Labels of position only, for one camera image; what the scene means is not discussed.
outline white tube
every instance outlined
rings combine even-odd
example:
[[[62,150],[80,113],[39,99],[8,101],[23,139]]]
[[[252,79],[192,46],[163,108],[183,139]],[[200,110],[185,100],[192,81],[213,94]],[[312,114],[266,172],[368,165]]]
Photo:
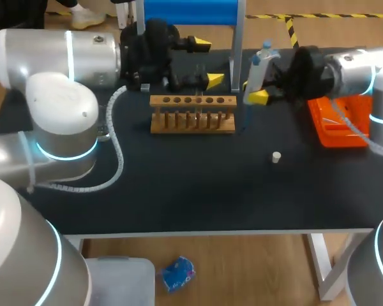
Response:
[[[69,193],[93,193],[95,191],[99,191],[111,186],[113,183],[115,183],[118,180],[118,178],[121,176],[123,172],[123,153],[122,153],[121,146],[119,145],[119,140],[117,139],[117,136],[115,133],[114,122],[112,120],[112,111],[113,111],[116,100],[124,92],[126,92],[126,86],[120,87],[110,97],[108,105],[107,105],[107,127],[109,131],[110,139],[112,140],[112,143],[114,144],[117,162],[118,162],[117,170],[114,176],[110,180],[93,187],[71,187],[71,186],[60,185],[60,184],[39,184],[37,185],[38,187],[44,187],[44,188],[55,189],[60,191],[67,191]]]
[[[346,125],[350,128],[350,130],[358,134],[370,147],[370,149],[374,152],[377,152],[380,155],[383,155],[383,146],[375,143],[371,139],[367,138],[360,130],[353,125],[353,123],[345,116],[345,114],[340,110],[339,106],[336,104],[334,99],[331,100],[331,105],[333,110],[340,116],[340,118],[346,123]]]

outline small white cap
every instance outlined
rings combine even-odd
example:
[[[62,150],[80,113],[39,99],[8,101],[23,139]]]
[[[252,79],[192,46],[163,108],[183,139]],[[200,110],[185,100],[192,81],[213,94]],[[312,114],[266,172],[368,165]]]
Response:
[[[281,153],[279,152],[274,152],[273,153],[273,163],[276,164],[278,161],[280,161],[281,158]]]

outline blue chair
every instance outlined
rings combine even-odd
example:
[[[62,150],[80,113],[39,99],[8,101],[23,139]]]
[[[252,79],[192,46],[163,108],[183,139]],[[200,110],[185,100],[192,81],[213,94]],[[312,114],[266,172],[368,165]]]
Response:
[[[246,0],[136,0],[137,31],[142,34],[150,18],[174,25],[232,26],[230,84],[231,92],[239,92],[245,6]]]

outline white table frame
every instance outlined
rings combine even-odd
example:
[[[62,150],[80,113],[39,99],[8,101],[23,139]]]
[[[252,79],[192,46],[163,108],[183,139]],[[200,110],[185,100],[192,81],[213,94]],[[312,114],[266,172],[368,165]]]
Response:
[[[66,238],[82,251],[84,239],[130,238],[130,237],[189,237],[215,235],[306,235],[308,237],[313,265],[318,279],[318,292],[321,301],[332,301],[345,288],[346,267],[350,255],[360,244],[371,228],[327,229],[327,230],[274,230],[274,231],[174,231],[161,233],[122,233],[101,235],[66,235]],[[349,237],[331,265],[324,233],[349,233]]]

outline yellow black tape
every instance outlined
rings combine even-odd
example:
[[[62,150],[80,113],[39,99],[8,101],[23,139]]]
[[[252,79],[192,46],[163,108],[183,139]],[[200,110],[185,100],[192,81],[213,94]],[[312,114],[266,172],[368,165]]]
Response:
[[[246,15],[247,19],[269,19],[278,18],[383,18],[383,14],[264,14],[264,15]]]
[[[69,11],[46,11],[45,14],[48,16],[71,16]],[[116,18],[116,15],[107,14],[107,17]]]
[[[296,33],[294,30],[294,23],[292,22],[292,18],[285,18],[285,24],[287,25],[287,30],[289,34],[289,38],[291,40],[291,45],[292,48],[299,48],[299,43],[298,43],[298,37],[296,37]]]

